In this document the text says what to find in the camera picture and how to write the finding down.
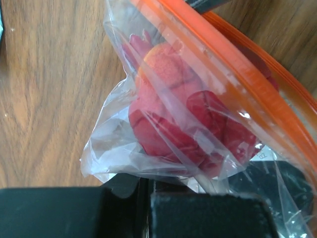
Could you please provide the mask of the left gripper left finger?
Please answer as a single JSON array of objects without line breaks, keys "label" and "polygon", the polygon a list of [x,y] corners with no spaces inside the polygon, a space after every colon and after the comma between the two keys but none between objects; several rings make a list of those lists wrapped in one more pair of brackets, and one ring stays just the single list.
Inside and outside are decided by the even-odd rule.
[{"label": "left gripper left finger", "polygon": [[147,181],[113,178],[96,187],[4,188],[2,238],[140,238]]}]

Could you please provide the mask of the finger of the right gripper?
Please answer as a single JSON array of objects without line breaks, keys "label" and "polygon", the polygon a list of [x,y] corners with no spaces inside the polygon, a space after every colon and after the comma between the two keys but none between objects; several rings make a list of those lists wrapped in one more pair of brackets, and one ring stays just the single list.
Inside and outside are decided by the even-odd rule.
[{"label": "finger of the right gripper", "polygon": [[185,2],[199,14],[209,12],[231,0],[185,0]]}]

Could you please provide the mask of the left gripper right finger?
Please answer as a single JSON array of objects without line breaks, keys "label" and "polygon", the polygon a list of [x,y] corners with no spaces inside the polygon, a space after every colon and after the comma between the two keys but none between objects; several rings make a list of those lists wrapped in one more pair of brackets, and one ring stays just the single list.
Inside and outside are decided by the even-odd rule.
[{"label": "left gripper right finger", "polygon": [[314,238],[317,195],[285,161],[252,161],[228,179],[231,192],[208,195],[156,183],[152,238]]}]

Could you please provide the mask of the clear zip top bag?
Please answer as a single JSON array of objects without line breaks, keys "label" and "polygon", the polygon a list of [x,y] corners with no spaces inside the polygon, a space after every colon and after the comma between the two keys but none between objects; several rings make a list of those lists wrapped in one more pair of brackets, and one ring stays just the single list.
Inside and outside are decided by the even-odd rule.
[{"label": "clear zip top bag", "polygon": [[280,238],[317,235],[317,103],[221,17],[183,0],[108,0],[126,78],[107,96],[81,172],[177,181],[207,198],[254,194]]}]

